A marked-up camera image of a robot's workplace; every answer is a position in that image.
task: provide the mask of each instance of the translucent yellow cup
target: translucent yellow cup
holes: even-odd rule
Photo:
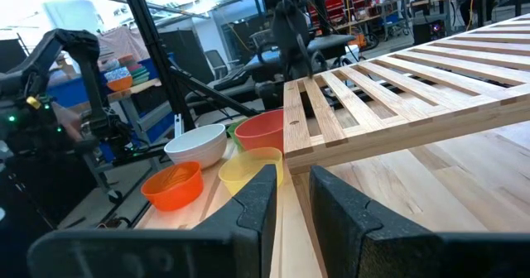
[[[219,178],[232,195],[237,194],[265,165],[276,166],[277,185],[283,182],[282,152],[264,147],[245,151],[226,161],[219,170]]]

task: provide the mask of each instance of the floor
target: floor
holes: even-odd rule
[[[529,6],[523,6],[523,14],[530,12]],[[512,8],[496,8],[494,18],[502,21],[513,17]],[[388,41],[379,43],[373,50],[362,53],[367,59],[387,54],[413,44],[412,33],[409,36],[399,36]],[[260,100],[247,103],[249,107],[263,109]],[[229,108],[229,115],[235,114]],[[220,112],[212,112],[200,117],[198,125],[212,123],[224,117]],[[514,223],[518,217],[511,215],[530,215],[530,200],[525,194],[530,194],[530,168],[528,157],[530,157],[530,122],[525,122],[510,127],[502,127],[488,132],[459,137],[448,141],[419,146],[410,150],[399,151],[385,156],[378,156],[351,164],[339,165],[331,168],[340,177],[346,178],[353,186],[363,190],[367,195],[374,197],[383,204],[392,202],[398,207],[398,212],[408,214],[411,219],[422,213],[423,207],[416,200],[407,197],[405,183],[414,187],[413,180],[431,180],[436,186],[449,190],[457,202],[468,207],[473,214],[473,207],[484,205],[494,213],[473,214],[470,219],[474,220],[477,230],[485,229],[508,229],[517,230]],[[150,166],[146,161],[111,170],[107,172],[108,181],[113,187],[124,194],[130,192],[125,202],[115,211],[118,216],[133,219],[145,205],[147,200],[141,195],[140,189],[131,189],[135,184],[140,185],[140,179],[149,171]],[[377,176],[377,181],[370,180]],[[393,183],[390,190],[382,189],[380,180],[391,180]],[[454,180],[466,182],[465,189],[452,189]],[[432,189],[430,195],[424,195],[439,199],[439,203],[446,201],[446,194],[441,194],[438,188]],[[73,211],[63,220],[60,227],[66,227],[79,218],[86,217],[76,228],[89,228],[96,226],[100,219],[113,208],[108,201],[107,195],[100,189],[94,189]],[[517,213],[506,213],[508,210],[517,210]],[[451,223],[446,225],[434,225],[421,223],[430,229],[451,229]]]

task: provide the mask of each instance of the white bowl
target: white bowl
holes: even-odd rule
[[[174,164],[198,161],[201,168],[217,162],[226,150],[226,132],[223,124],[212,124],[188,131],[164,146]]]

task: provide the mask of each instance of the wooden slatted rack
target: wooden slatted rack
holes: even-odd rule
[[[393,116],[380,117],[346,80]],[[384,82],[417,101],[405,101],[384,88]],[[329,88],[357,125],[342,127],[323,88]],[[310,135],[301,93],[310,99],[318,135]],[[285,157],[291,173],[298,174],[311,165],[337,165],[526,121],[529,95],[526,15],[286,83]]]

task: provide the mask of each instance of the person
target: person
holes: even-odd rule
[[[495,1],[497,0],[485,0],[486,1],[486,21],[491,21],[491,16],[494,10]],[[473,0],[473,12],[477,11],[478,4],[476,0]],[[462,16],[462,19],[464,20],[464,24],[469,25],[470,19],[471,19],[471,0],[465,0],[460,5],[460,15]]]

